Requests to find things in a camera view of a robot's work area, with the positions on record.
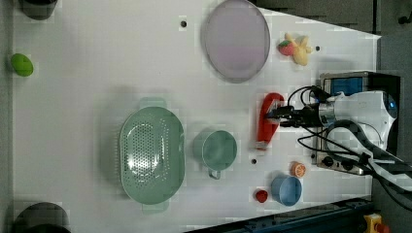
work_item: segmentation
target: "blue bowl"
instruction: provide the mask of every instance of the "blue bowl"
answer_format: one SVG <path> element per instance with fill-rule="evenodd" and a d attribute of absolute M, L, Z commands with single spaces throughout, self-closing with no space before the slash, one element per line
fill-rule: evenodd
<path fill-rule="evenodd" d="M 272 182 L 273 199 L 285 206 L 293 206 L 300 199 L 302 184 L 296 177 L 281 175 Z"/>

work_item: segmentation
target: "white tabletop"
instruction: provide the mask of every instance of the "white tabletop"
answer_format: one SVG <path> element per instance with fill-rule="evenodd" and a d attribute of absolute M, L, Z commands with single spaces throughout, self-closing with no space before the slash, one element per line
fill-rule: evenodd
<path fill-rule="evenodd" d="M 45 21 L 15 10 L 14 52 L 35 63 L 32 77 L 14 78 L 16 214 L 29 202 L 48 201 L 69 213 L 75 233 L 182 232 L 370 194 L 371 178 L 311 165 L 312 152 L 296 142 L 300 129 L 280 128 L 265 154 L 252 145 L 266 93 L 288 97 L 323 72 L 375 71 L 378 37 L 261 10 L 271 34 L 269 58 L 250 81 L 227 83 L 209 64 L 200 37 L 219 2 L 59 1 Z M 308 35 L 309 45 L 321 48 L 308 66 L 277 52 L 285 32 Z M 144 96 L 164 97 L 186 134 L 184 183 L 169 208 L 153 215 L 125 195 L 118 172 L 121 126 Z M 210 125 L 228 128 L 239 144 L 219 181 L 190 148 Z M 308 168 L 295 206 L 253 199 L 295 160 Z"/>

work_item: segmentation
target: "green colander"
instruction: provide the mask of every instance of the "green colander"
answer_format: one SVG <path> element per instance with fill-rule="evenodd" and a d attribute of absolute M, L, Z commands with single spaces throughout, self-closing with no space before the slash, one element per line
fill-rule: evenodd
<path fill-rule="evenodd" d="M 145 205 L 172 197 L 185 176 L 184 130 L 161 98 L 144 98 L 120 133 L 121 183 Z"/>

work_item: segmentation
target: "green toy fruit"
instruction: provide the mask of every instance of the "green toy fruit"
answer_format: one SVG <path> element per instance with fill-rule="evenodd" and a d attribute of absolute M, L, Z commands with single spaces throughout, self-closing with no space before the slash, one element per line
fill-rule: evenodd
<path fill-rule="evenodd" d="M 12 56 L 12 66 L 20 76 L 27 77 L 33 74 L 33 63 L 23 54 L 16 53 Z"/>

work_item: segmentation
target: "plate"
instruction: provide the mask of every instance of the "plate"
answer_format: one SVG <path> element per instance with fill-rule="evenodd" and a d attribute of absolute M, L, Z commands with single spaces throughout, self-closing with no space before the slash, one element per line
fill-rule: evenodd
<path fill-rule="evenodd" d="M 221 3 L 207 21 L 205 48 L 213 66 L 230 82 L 247 81 L 261 70 L 269 54 L 263 14 L 245 0 Z"/>

